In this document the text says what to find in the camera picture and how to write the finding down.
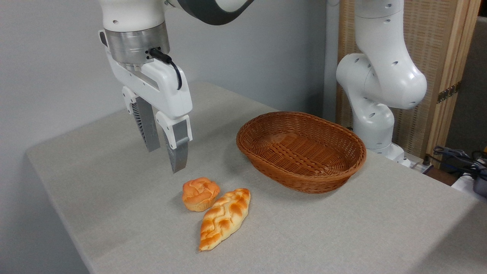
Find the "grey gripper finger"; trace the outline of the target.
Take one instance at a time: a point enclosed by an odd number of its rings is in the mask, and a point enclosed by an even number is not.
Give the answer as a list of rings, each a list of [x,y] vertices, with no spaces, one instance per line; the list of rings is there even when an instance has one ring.
[[[152,105],[126,86],[122,88],[122,93],[127,111],[134,117],[147,150],[160,148]]]
[[[172,172],[177,173],[186,167],[188,144],[193,140],[189,116],[185,115],[178,119],[170,119],[164,113],[158,111],[156,120],[163,129]]]

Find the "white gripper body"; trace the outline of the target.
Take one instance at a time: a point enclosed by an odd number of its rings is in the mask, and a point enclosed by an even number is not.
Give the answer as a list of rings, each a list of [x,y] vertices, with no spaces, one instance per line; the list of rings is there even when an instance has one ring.
[[[129,71],[116,62],[106,50],[108,62],[115,77],[136,95],[142,97],[170,119],[178,119],[190,113],[193,103],[188,82],[180,69],[181,89],[173,66],[154,60],[143,64],[141,71]]]

